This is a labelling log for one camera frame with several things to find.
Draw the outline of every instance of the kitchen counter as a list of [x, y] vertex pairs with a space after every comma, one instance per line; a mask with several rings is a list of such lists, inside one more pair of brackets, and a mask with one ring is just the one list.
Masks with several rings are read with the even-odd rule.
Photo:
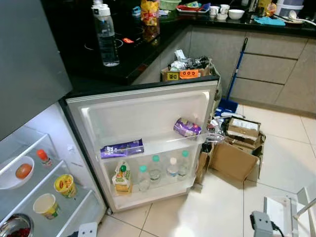
[[[116, 30], [142, 27], [140, 17], [113, 15], [112, 18]], [[87, 91], [97, 92], [104, 87], [131, 85], [189, 25], [316, 38], [316, 28], [307, 24], [299, 27], [268, 26], [260, 25], [253, 20], [231, 20], [228, 18], [226, 21], [217, 21], [211, 19], [208, 13], [202, 15], [179, 14], [173, 11], [168, 16], [160, 17], [160, 35], [151, 42], [141, 43], [137, 47], [134, 43], [124, 43], [118, 49], [120, 65], [112, 68], [102, 65], [97, 50], [88, 49], [97, 48], [94, 36], [90, 35], [75, 42], [72, 40], [71, 46], [69, 46], [70, 41], [67, 44], [66, 40], [63, 40], [62, 43], [60, 40], [56, 40], [74, 87], [69, 96], [84, 95]]]

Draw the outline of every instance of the cup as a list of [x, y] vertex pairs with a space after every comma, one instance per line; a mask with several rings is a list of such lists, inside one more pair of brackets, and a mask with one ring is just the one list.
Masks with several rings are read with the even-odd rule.
[[219, 12], [219, 7], [218, 6], [210, 6], [209, 7], [209, 14], [211, 16], [215, 17], [218, 14], [218, 12]]
[[220, 10], [221, 14], [222, 14], [222, 15], [228, 14], [229, 8], [230, 8], [229, 5], [227, 5], [227, 4], [221, 4], [221, 10]]
[[33, 211], [51, 220], [58, 216], [59, 205], [53, 194], [43, 194], [33, 204]]
[[74, 178], [71, 174], [63, 174], [59, 176], [55, 180], [54, 189], [66, 198], [72, 198], [77, 193]]

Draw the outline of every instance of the cable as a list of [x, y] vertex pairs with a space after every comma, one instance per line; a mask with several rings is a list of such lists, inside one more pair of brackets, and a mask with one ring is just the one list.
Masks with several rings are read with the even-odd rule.
[[271, 224], [272, 224], [272, 229], [274, 231], [279, 231], [281, 236], [284, 237], [284, 234], [282, 233], [281, 229], [279, 228], [279, 226], [277, 226], [273, 221], [271, 221]]

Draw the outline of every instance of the metal bowl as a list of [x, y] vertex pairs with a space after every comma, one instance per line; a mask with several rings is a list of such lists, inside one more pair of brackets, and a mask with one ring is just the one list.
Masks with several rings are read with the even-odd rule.
[[30, 228], [28, 237], [33, 236], [34, 224], [30, 217], [25, 214], [13, 214], [1, 227], [0, 237], [7, 237], [15, 231], [23, 228]]

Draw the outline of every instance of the cabinet drawer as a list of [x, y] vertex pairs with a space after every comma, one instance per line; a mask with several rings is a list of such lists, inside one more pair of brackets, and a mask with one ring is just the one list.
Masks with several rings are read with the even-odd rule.
[[238, 77], [285, 84], [296, 60], [245, 54]]
[[246, 52], [298, 58], [308, 39], [247, 32]]
[[283, 85], [236, 78], [231, 97], [273, 104]]

